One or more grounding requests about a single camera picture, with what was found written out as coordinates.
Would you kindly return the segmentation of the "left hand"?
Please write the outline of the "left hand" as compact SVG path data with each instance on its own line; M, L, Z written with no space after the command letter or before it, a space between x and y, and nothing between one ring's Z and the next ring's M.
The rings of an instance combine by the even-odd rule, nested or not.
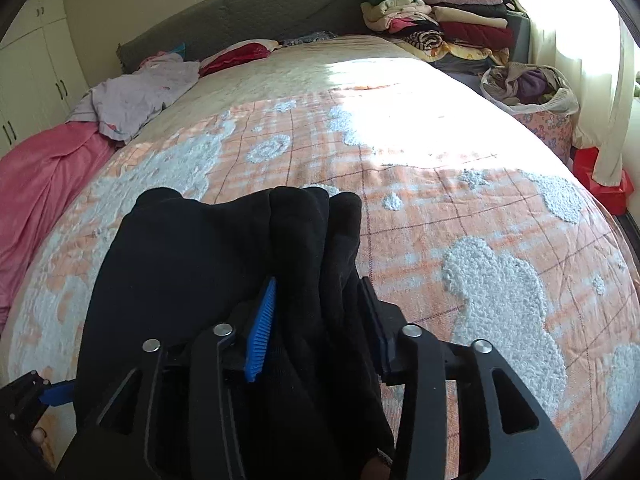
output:
M43 459L44 463L46 465L49 465L46 450L47 431L42 427L36 427L34 430L32 430L30 438L32 439L32 444L37 448L38 453Z

